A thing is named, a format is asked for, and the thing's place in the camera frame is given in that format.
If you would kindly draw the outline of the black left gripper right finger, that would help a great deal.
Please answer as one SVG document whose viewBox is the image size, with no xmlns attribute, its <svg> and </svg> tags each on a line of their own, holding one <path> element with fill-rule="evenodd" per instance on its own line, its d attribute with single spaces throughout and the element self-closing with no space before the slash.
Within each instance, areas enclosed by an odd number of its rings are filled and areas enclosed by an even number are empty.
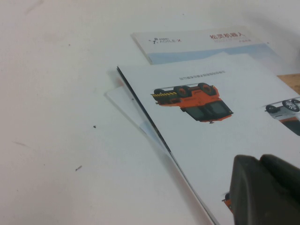
<svg viewBox="0 0 300 225">
<path fill-rule="evenodd" d="M 294 199 L 300 198 L 299 168 L 271 154 L 262 155 L 260 162 Z"/>
</svg>

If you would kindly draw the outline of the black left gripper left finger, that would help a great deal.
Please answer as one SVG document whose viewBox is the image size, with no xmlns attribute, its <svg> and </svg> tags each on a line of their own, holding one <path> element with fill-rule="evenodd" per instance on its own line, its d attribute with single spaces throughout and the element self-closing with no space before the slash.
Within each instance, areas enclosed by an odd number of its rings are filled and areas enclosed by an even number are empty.
<svg viewBox="0 0 300 225">
<path fill-rule="evenodd" d="M 236 225 L 300 223 L 300 199 L 294 199 L 255 157 L 234 158 L 229 197 Z"/>
</svg>

